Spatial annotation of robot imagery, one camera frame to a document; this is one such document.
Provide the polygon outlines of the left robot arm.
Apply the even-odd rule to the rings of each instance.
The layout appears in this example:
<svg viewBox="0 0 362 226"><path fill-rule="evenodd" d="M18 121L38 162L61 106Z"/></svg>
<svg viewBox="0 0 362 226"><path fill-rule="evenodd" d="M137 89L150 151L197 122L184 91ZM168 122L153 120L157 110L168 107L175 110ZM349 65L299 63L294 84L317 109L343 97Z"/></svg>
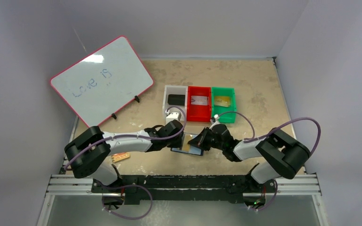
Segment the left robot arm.
<svg viewBox="0 0 362 226"><path fill-rule="evenodd" d="M172 120L164 126L156 125L133 133L103 132L92 126L64 148L68 163L65 171L75 178L92 177L111 193L120 190L122 180L116 166L105 159L117 153L160 151L166 147L180 147L184 124Z"/></svg>

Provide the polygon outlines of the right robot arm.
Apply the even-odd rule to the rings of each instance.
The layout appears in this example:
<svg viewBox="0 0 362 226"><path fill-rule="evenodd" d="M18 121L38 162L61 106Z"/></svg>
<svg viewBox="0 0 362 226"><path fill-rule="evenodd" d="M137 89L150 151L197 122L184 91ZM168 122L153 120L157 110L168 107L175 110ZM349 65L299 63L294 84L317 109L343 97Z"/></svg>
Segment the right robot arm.
<svg viewBox="0 0 362 226"><path fill-rule="evenodd" d="M246 186L253 192L275 178L293 179L311 156L307 147L277 129L266 138L244 141L235 139L226 125L215 124L204 128L188 144L204 151L221 150L232 162L263 157L265 162L254 166L247 174Z"/></svg>

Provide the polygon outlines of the blue leather card holder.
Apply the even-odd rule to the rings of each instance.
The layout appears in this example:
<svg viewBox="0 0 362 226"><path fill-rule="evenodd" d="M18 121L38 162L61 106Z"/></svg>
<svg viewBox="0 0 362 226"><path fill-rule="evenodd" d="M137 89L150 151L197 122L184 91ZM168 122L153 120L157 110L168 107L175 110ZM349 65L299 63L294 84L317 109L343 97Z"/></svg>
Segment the blue leather card holder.
<svg viewBox="0 0 362 226"><path fill-rule="evenodd" d="M194 147L194 146L191 146L190 147L190 151L189 152L185 152L185 151L182 151L182 144L181 144L181 147L180 148L170 148L170 150L172 152L177 152L177 153L184 153L184 154L189 154L189 155L196 155L196 156L203 156L203 150L197 148L197 147Z"/></svg>

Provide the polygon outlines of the green plastic bin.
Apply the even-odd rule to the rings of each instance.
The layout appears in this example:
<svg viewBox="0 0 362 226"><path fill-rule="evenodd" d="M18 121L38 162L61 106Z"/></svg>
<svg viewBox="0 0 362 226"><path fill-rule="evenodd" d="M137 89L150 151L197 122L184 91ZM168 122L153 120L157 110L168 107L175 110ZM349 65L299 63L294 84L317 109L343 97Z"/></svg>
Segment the green plastic bin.
<svg viewBox="0 0 362 226"><path fill-rule="evenodd" d="M230 99L229 106L217 106L215 104L216 97L228 97ZM234 88L224 88L224 87L211 87L211 102L212 102L212 117L216 114L220 115L225 112L237 111L235 89ZM234 123L236 119L236 114L227 113L220 116L219 121L221 123Z"/></svg>

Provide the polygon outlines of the white plastic bin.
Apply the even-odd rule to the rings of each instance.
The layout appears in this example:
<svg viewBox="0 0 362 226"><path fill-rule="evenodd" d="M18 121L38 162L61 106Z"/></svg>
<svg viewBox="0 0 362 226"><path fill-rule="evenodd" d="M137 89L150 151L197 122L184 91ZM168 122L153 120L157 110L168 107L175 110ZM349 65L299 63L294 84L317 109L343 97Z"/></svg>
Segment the white plastic bin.
<svg viewBox="0 0 362 226"><path fill-rule="evenodd" d="M170 95L179 95L183 96L180 100L173 100L175 98L171 98ZM187 115L188 108L187 108L187 97L188 97L188 86L176 86L176 85L165 85L164 89L164 97L163 97L163 104L162 104L162 112L163 118L167 117L167 110L168 112L175 112L179 111L175 106L181 108L185 115Z"/></svg>

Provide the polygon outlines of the red plastic bin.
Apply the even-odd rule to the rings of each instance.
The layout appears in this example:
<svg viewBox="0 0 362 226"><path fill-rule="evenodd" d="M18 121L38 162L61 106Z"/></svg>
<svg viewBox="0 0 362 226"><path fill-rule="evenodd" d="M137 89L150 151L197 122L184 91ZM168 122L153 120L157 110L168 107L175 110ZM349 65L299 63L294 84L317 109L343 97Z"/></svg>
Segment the red plastic bin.
<svg viewBox="0 0 362 226"><path fill-rule="evenodd" d="M191 105L191 96L206 96L208 97L208 105ZM209 122L212 117L212 102L211 102L211 88L200 86L188 86L187 97L187 121L193 122Z"/></svg>

